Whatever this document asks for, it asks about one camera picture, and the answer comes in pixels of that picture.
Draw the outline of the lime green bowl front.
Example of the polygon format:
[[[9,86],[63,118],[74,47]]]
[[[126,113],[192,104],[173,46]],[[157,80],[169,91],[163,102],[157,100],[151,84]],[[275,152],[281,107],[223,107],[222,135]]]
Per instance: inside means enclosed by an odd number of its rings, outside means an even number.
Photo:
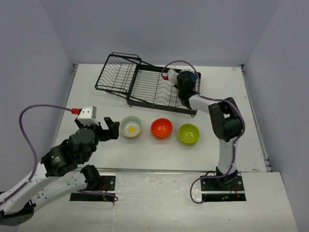
[[[178,129],[178,137],[200,137],[200,131],[193,124],[183,124]]]

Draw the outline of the orange bowl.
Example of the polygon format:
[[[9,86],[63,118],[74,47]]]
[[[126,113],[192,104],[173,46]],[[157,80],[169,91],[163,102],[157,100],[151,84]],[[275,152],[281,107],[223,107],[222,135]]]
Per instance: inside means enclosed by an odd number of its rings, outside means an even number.
[[[151,124],[151,133],[165,134],[172,133],[173,124],[167,118],[158,118]]]
[[[153,133],[153,136],[154,136],[156,139],[158,139],[158,140],[165,140],[165,139],[167,139],[170,135],[171,135],[171,133],[165,133],[165,134]]]

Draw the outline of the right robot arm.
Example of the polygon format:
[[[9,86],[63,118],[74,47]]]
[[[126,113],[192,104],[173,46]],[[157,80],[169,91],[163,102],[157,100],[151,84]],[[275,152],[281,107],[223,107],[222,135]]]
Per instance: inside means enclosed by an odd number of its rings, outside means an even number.
[[[219,139],[219,162],[215,176],[207,183],[215,183],[219,189],[226,190],[238,176],[236,147],[245,130],[237,104],[231,97],[213,100],[199,95],[196,91],[197,77],[193,72],[182,71],[175,75],[175,81],[181,104],[210,116],[212,130]]]

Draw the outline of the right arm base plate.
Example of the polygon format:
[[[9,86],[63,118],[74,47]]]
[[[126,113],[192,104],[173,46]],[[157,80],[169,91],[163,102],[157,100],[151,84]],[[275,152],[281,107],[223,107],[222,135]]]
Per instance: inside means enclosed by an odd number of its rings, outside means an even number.
[[[245,202],[247,201],[241,174],[228,183],[222,179],[200,181],[202,202]]]

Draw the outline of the white floral bowl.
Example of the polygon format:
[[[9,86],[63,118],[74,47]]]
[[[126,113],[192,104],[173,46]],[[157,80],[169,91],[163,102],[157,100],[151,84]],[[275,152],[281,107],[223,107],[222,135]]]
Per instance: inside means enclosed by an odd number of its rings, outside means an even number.
[[[141,133],[139,134],[133,134],[133,135],[129,135],[129,134],[122,134],[122,136],[126,139],[135,139],[138,138],[141,135]]]

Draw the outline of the orange bowl front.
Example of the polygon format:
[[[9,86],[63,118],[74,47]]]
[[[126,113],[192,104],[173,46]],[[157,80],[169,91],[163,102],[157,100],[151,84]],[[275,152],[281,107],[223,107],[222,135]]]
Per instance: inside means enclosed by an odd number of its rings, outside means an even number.
[[[171,133],[165,133],[165,134],[153,133],[153,136],[154,136],[156,139],[158,139],[158,140],[165,140],[165,139],[167,139],[170,135],[171,135]]]

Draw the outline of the yellow checkered white bowl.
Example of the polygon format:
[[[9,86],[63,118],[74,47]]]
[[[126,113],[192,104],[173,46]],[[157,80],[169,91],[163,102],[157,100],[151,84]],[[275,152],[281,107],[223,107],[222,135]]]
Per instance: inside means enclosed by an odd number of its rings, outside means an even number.
[[[136,116],[127,116],[120,123],[121,134],[139,134],[143,130],[143,124],[140,118]]]

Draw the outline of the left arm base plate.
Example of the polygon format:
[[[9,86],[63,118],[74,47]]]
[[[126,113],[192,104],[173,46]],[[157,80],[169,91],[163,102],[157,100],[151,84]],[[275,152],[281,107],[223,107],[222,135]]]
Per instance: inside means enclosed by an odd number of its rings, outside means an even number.
[[[101,175],[100,181],[92,187],[87,187],[85,191],[87,192],[100,192],[107,193],[106,195],[93,195],[80,192],[74,192],[70,195],[71,202],[116,202],[116,198],[112,197],[115,195],[115,175]]]

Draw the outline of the blue patterned bowl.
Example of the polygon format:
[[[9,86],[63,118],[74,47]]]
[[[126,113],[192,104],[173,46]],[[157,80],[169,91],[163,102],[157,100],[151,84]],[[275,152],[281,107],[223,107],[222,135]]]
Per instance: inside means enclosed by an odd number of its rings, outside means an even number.
[[[184,73],[184,74],[188,74],[190,79],[193,81],[193,82],[196,82],[197,81],[197,76],[196,76],[196,73],[190,69],[184,69],[184,70],[181,70],[180,73]]]

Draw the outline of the lime green bowl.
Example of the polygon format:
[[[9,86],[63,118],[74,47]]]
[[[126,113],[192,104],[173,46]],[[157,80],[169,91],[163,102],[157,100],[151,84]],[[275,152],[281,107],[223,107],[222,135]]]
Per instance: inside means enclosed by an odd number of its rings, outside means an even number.
[[[199,141],[199,137],[178,137],[183,145],[192,146]]]
[[[193,124],[183,124],[178,129],[178,137],[200,137],[200,131]]]

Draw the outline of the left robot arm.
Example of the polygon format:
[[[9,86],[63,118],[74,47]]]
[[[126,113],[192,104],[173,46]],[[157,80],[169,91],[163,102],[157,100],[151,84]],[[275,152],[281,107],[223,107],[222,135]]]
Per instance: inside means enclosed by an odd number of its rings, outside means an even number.
[[[94,165],[88,165],[99,142],[119,137],[119,122],[104,118],[107,129],[101,125],[84,126],[76,121],[76,133],[60,145],[50,149],[38,163],[34,174],[22,181],[22,188],[0,194],[0,223],[18,226],[31,219],[47,204],[73,192],[97,195],[101,177]]]

